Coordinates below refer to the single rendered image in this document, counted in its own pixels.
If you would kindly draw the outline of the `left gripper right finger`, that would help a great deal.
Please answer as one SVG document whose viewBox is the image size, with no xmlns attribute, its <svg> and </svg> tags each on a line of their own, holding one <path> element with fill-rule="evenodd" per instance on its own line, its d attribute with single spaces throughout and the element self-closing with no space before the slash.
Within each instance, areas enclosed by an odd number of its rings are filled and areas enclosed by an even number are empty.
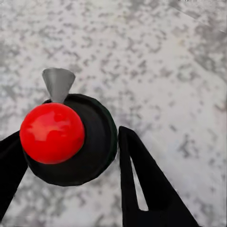
<svg viewBox="0 0 227 227">
<path fill-rule="evenodd" d="M 119 126 L 118 149 L 123 227 L 198 227 L 191 212 L 133 130 Z M 130 158 L 148 211 L 141 211 L 137 207 Z"/>
</svg>

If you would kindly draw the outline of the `insectifuge atomizer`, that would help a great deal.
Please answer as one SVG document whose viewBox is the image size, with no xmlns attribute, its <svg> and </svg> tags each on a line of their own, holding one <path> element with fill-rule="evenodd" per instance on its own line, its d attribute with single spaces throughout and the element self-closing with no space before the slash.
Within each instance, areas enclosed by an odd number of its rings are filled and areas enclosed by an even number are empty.
<svg viewBox="0 0 227 227">
<path fill-rule="evenodd" d="M 98 178 L 115 160 L 118 133 L 110 112 L 95 98 L 68 94 L 74 72 L 42 72 L 50 99 L 32 110 L 20 127 L 25 162 L 48 184 L 80 186 Z"/>
</svg>

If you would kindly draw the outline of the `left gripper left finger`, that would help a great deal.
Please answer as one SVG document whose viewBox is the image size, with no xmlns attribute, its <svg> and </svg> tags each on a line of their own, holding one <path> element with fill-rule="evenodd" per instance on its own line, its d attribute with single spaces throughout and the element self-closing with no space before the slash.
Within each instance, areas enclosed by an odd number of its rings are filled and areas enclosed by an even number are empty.
<svg viewBox="0 0 227 227">
<path fill-rule="evenodd" d="M 0 222 L 28 168 L 20 131 L 0 141 Z"/>
</svg>

